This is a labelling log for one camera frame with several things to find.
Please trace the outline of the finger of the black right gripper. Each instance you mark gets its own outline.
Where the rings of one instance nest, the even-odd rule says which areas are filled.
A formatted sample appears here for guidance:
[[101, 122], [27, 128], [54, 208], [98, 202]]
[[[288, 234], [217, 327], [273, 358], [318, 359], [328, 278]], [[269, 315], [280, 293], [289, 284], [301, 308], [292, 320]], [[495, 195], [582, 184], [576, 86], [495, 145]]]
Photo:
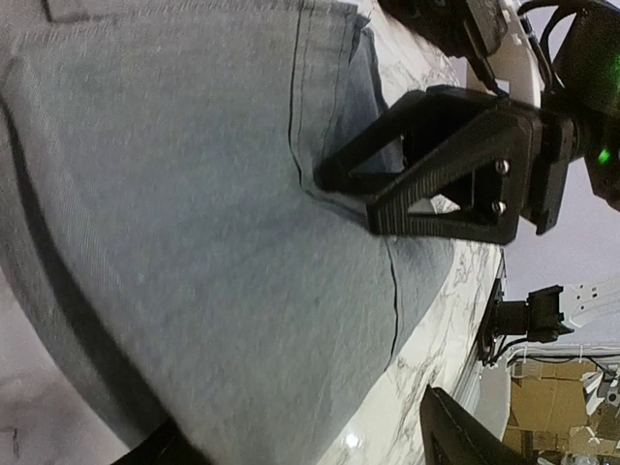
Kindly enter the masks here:
[[342, 194], [505, 194], [498, 109], [503, 100], [452, 86], [411, 91], [315, 170]]

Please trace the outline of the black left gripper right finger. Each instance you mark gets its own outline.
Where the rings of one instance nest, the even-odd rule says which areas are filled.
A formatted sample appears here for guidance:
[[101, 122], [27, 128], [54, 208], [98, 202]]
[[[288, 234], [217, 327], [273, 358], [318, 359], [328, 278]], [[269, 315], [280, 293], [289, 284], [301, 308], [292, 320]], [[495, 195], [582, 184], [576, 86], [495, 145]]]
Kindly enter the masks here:
[[419, 407], [426, 465], [517, 465], [505, 446], [440, 387], [427, 386]]

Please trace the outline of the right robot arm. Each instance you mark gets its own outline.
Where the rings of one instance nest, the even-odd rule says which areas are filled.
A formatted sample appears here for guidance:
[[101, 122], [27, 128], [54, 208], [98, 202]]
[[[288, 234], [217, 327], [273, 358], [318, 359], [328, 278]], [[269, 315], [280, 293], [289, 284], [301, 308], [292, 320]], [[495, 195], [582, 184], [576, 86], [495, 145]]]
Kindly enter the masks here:
[[369, 231], [506, 245], [520, 219], [558, 219], [568, 168], [619, 204], [619, 11], [556, 1], [572, 25], [556, 54], [532, 30], [536, 1], [385, 1], [384, 11], [450, 57], [465, 87], [406, 93], [315, 171], [318, 186], [364, 200]]

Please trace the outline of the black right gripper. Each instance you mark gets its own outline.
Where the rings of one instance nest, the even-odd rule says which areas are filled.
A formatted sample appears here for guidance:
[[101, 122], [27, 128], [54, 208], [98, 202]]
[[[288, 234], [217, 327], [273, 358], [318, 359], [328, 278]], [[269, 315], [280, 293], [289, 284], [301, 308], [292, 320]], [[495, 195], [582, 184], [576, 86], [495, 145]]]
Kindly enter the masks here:
[[539, 119], [485, 110], [380, 191], [367, 206], [369, 229], [507, 245], [527, 200], [527, 220], [543, 235], [557, 224], [579, 138], [563, 111], [543, 109]]

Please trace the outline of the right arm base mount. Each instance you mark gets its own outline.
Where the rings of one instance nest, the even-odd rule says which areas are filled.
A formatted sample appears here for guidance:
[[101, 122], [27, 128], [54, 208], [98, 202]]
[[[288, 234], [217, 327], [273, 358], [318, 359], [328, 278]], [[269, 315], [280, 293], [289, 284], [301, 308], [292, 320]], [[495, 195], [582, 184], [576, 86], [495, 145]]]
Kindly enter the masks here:
[[563, 291], [555, 285], [531, 292], [525, 300], [504, 300], [502, 280], [496, 278], [476, 337], [478, 360], [493, 365], [516, 345], [551, 343], [573, 333], [560, 310]]

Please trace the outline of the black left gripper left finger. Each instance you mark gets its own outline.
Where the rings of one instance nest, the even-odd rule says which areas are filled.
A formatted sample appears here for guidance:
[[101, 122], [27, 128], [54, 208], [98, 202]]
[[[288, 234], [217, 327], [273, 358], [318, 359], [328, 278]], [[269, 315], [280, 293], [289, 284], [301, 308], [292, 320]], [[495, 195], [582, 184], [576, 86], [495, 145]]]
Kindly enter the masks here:
[[203, 455], [181, 434], [172, 421], [158, 427], [139, 446], [112, 465], [202, 465]]

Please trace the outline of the grey garment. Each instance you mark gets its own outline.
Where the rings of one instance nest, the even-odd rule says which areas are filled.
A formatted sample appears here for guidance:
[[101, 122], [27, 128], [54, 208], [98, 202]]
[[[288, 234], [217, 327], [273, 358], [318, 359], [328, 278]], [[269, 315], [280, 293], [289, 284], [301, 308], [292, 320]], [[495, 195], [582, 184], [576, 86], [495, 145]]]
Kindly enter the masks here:
[[450, 272], [372, 234], [323, 158], [386, 107], [342, 1], [5, 1], [1, 262], [125, 440], [313, 464]]

